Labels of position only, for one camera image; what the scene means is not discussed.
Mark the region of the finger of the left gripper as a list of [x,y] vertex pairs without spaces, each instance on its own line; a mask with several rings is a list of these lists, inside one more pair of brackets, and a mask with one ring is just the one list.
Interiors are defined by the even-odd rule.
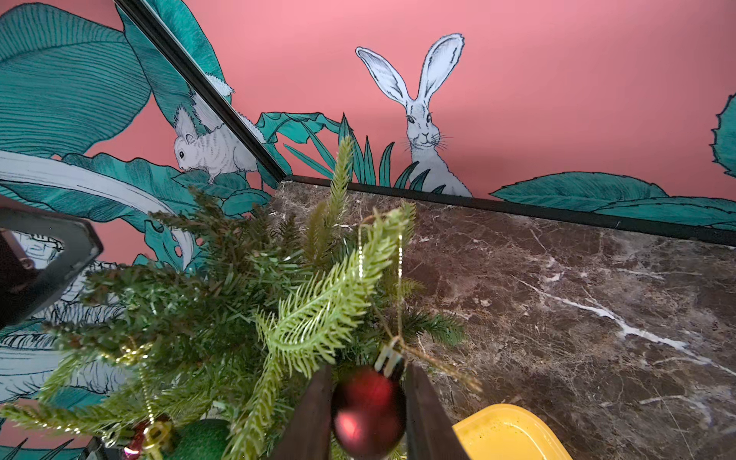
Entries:
[[[42,262],[16,234],[44,237],[61,250]],[[103,252],[93,226],[81,218],[23,205],[1,207],[1,326],[21,323],[56,302]]]

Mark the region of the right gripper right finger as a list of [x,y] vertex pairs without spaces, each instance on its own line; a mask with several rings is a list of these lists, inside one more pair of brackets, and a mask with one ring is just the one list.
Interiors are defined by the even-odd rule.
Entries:
[[407,458],[418,460],[469,460],[425,370],[406,367]]

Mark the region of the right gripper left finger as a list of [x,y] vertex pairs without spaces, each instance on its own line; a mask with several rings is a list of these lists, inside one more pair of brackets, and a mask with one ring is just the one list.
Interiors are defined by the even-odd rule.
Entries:
[[331,458],[333,366],[312,375],[271,460],[328,460]]

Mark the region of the dark red ball ornament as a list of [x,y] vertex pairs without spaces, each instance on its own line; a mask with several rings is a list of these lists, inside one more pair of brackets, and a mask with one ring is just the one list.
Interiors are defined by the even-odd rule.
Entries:
[[145,419],[134,427],[125,429],[122,433],[124,459],[163,459],[174,451],[176,446],[176,431],[171,418],[160,415]]
[[365,366],[340,381],[332,397],[332,429],[354,459],[383,459],[406,432],[406,396],[400,383]]

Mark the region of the green glitter ball ornament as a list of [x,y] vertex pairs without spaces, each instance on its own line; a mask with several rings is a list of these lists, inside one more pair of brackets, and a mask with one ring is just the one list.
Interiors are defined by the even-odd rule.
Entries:
[[172,460],[221,460],[228,445],[228,421],[206,419],[191,423],[178,431],[172,452],[164,454]]

